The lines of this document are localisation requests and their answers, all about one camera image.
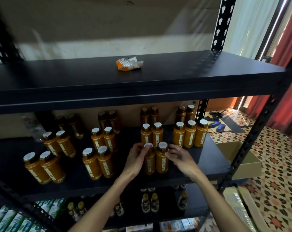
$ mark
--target red curtain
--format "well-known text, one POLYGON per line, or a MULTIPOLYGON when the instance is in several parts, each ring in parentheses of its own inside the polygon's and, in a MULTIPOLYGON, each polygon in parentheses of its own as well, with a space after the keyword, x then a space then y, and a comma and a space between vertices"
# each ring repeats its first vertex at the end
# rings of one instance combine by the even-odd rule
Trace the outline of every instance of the red curtain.
MULTIPOLYGON (((286 67, 292 58, 292 15, 282 38, 277 46, 276 52, 271 60, 272 64, 286 67)), ((262 111, 269 95, 253 96, 247 114, 257 118, 262 111)), ((285 132, 288 125, 292 122, 292 84, 283 96, 278 107, 275 109, 267 126, 285 132)))

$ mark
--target metal shelving unit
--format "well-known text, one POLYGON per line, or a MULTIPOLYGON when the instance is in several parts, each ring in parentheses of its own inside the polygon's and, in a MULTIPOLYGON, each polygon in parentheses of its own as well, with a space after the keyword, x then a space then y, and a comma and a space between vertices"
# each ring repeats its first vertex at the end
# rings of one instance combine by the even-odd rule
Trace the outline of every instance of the metal shelving unit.
MULTIPOLYGON (((121 72, 114 67, 119 57, 25 62, 0 18, 0 59, 4 63, 0 65, 0 114, 36 112, 44 125, 49 123, 46 114, 54 109, 200 99, 197 113, 197 120, 200 120, 204 117, 210 98, 271 94, 231 165, 209 136, 203 148, 189 150, 207 177, 220 183, 218 191, 222 193, 292 82, 292 61, 284 69, 222 52, 235 1, 221 1, 211 50, 139 55, 139 59, 144 60, 143 68, 129 72, 121 72)), ((168 141, 171 139, 171 127, 165 127, 165 130, 165 140, 168 141)), ((130 133, 134 143, 137 141, 134 137, 138 137, 132 135, 135 132, 139 130, 124 128, 123 136, 119 138, 130 133)), ((42 186, 16 163, 25 153, 39 153, 44 147, 30 138, 0 140, 0 206, 10 204, 48 231, 66 231, 68 228, 61 227, 58 221, 41 213, 41 209, 32 202, 104 193, 120 174, 132 146, 132 143, 119 143, 125 144, 119 147, 117 153, 119 164, 114 178, 92 182, 82 163, 79 165, 67 160, 70 171, 66 181, 59 185, 42 186), (2 166, 8 166, 10 174, 2 166)), ((80 150, 89 145, 88 141, 76 143, 80 150)), ((191 180, 171 165, 164 175, 139 175, 124 194, 140 188, 185 183, 191 183, 191 180)), ((130 217, 133 212, 128 209, 128 216, 123 220, 110 219, 106 226, 129 226, 194 216, 204 216, 206 219, 209 209, 202 193, 196 185, 189 185, 188 191, 197 195, 198 199, 193 200, 192 208, 183 214, 165 210, 156 216, 129 221, 133 218, 130 217)))

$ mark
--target plastic bag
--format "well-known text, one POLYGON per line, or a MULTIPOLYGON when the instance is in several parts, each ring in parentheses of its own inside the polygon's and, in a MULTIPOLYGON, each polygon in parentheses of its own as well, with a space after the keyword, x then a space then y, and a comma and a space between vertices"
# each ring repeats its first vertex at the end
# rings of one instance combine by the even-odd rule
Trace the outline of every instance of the plastic bag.
POLYGON ((143 66, 144 61, 137 61, 136 57, 133 58, 121 58, 116 61, 118 70, 130 71, 143 66))

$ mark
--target patterned tile floor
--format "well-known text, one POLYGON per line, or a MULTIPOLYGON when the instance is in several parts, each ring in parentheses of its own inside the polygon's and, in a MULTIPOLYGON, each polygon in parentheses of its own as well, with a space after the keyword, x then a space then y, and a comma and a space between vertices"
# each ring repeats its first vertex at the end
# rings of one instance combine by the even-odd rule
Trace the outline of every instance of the patterned tile floor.
MULTIPOLYGON (((240 111, 223 112, 240 126, 254 124, 252 118, 240 111)), ((244 141, 250 129, 243 128, 242 134, 228 131, 210 135, 215 143, 244 141)), ((264 127, 251 151, 262 162, 262 175, 249 179, 244 186, 272 231, 292 232, 292 140, 278 130, 264 127)), ((212 216, 201 231, 219 231, 212 216)))

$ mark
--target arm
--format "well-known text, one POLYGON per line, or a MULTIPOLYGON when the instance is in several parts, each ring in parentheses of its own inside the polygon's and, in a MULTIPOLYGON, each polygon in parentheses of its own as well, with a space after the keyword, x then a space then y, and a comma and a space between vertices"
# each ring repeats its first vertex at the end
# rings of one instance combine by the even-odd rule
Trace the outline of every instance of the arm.
POLYGON ((144 156, 149 146, 142 149, 141 143, 136 143, 130 150, 121 175, 115 180, 110 189, 90 208, 90 210, 69 230, 69 232, 101 232, 112 212, 117 199, 140 172, 144 156))
POLYGON ((180 171, 198 184, 221 232, 251 231, 202 173, 189 152, 171 144, 165 155, 180 171))

